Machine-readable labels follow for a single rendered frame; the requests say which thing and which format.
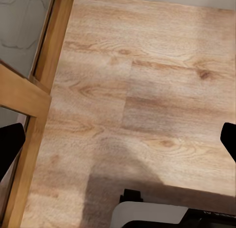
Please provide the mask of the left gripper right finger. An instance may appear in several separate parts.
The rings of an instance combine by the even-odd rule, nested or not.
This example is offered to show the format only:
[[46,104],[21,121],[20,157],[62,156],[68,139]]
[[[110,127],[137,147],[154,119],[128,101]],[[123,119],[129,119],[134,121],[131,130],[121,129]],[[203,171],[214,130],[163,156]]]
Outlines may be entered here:
[[224,123],[220,140],[236,162],[236,125]]

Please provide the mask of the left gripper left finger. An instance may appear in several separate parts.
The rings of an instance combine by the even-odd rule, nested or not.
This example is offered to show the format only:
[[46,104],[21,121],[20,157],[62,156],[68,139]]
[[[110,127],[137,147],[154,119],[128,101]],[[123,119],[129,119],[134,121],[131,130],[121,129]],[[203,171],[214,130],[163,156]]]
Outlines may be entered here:
[[0,182],[26,141],[23,125],[0,128]]

